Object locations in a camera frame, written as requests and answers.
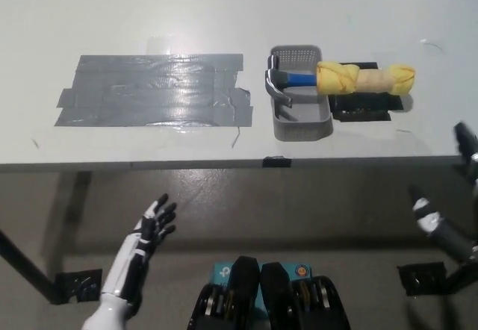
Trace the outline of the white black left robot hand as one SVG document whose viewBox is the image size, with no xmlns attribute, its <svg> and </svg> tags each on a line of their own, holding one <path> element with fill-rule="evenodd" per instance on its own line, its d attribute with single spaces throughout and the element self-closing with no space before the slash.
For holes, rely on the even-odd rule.
<svg viewBox="0 0 478 330">
<path fill-rule="evenodd" d="M 172 224 L 176 203 L 169 203 L 168 198 L 165 193 L 156 199 L 126 236 L 106 277 L 103 295 L 115 296 L 128 304 L 139 299 L 151 257 L 176 229 Z"/>
</svg>

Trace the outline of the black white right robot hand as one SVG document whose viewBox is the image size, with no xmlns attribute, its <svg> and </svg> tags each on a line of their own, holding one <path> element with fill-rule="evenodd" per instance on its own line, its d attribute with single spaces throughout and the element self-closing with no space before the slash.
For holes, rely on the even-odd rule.
<svg viewBox="0 0 478 330">
<path fill-rule="evenodd" d="M 472 186 L 474 205 L 477 205 L 477 136 L 464 122 L 457 123 L 453 130 L 464 161 L 465 177 Z M 434 209 L 421 189 L 411 186 L 409 195 L 419 229 L 457 263 L 476 263 L 477 242 Z"/>
</svg>

